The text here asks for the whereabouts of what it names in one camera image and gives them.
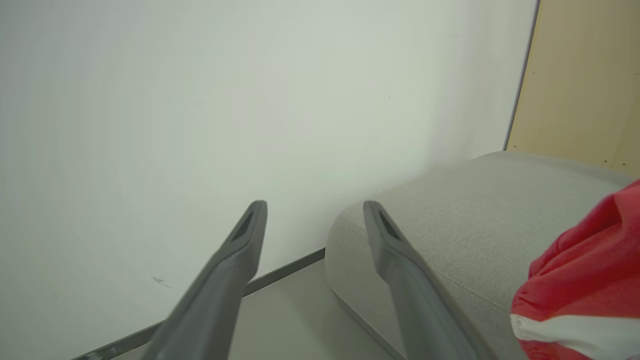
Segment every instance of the gray upholstered seat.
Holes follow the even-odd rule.
[[[574,161],[494,152],[377,196],[501,359],[526,359],[509,310],[529,263],[598,201],[632,181]],[[379,341],[405,356],[387,285],[376,275],[362,204],[336,219],[326,278]]]

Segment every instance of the baseboard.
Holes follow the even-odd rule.
[[[263,287],[273,284],[274,282],[321,259],[324,259],[324,248],[249,282],[244,288],[244,295],[247,296],[254,293]],[[79,356],[74,360],[113,359],[116,356],[120,356],[151,341],[158,328],[160,328],[160,325],[162,325],[162,323],[157,323],[153,326],[147,327],[135,334],[131,334],[125,338],[110,343],[109,345]]]

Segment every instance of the white wall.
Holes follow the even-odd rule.
[[[263,275],[322,248],[349,203],[501,150],[533,12],[3,1],[0,358],[66,360],[162,320],[254,199]]]

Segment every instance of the wooden panel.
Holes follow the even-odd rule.
[[[640,96],[636,97],[611,168],[640,177]]]
[[[638,3],[541,2],[509,151],[610,167],[622,141],[637,146],[623,135],[638,99]]]

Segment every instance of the gray floor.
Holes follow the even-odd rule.
[[[138,360],[144,347],[117,357]],[[320,260],[245,297],[230,360],[392,360],[339,305]]]

